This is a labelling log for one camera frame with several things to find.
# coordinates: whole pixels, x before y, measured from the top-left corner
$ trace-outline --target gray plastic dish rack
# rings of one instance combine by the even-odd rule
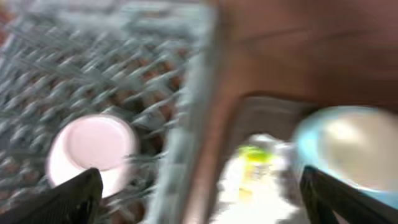
[[[1,21],[0,212],[50,188],[45,159],[66,124],[114,113],[141,140],[129,158],[139,172],[96,222],[120,213],[137,223],[137,201],[142,223],[180,222],[215,84],[216,12],[197,2],[44,2]]]

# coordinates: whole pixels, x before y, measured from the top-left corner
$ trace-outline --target gray crate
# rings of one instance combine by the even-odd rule
[[[0,65],[0,209],[49,189],[52,139],[92,113],[122,116],[138,132],[133,185],[98,223],[137,200],[146,223],[178,223],[214,84],[214,10],[197,3],[15,7]]]

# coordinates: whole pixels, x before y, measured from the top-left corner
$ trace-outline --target reddish-brown surface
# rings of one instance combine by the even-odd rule
[[[228,53],[183,219],[189,224],[205,222],[223,136],[244,95],[398,111],[397,1],[225,0],[220,10]]]

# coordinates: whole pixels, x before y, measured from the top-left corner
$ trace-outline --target light blue bowl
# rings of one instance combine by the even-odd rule
[[[321,110],[302,121],[294,134],[294,143],[296,147],[296,158],[293,161],[294,173],[297,180],[301,179],[301,175],[305,166],[314,166],[327,174],[340,179],[342,182],[352,185],[349,180],[343,179],[339,173],[331,170],[320,155],[319,140],[321,130],[325,124],[334,120],[342,114],[357,113],[379,113],[375,108],[367,108],[362,106],[337,106]],[[385,203],[391,207],[398,209],[398,192],[386,192],[380,190],[367,189],[364,187],[353,186],[366,195]]]

